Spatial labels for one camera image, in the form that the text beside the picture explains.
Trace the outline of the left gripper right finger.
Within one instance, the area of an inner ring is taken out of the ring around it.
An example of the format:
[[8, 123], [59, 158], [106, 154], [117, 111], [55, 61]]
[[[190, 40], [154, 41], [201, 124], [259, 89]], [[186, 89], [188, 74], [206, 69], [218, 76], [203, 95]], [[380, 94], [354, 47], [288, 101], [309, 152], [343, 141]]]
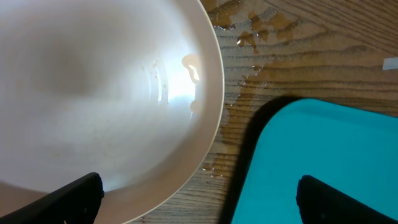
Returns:
[[311, 175], [299, 180], [296, 203], [303, 224], [397, 224]]

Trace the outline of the white plate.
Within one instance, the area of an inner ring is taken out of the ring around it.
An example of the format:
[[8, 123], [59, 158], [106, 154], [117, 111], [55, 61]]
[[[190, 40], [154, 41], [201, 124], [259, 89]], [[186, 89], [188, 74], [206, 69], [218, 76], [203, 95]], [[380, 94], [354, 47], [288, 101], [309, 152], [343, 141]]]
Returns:
[[198, 169], [224, 73], [200, 1], [1, 2], [1, 215], [96, 172], [129, 223]]

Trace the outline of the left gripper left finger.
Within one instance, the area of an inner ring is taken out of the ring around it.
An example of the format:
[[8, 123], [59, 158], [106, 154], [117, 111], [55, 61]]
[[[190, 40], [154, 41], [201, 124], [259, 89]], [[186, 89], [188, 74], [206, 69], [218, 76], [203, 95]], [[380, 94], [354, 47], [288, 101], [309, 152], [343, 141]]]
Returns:
[[104, 197], [96, 172], [1, 217], [1, 224], [94, 224]]

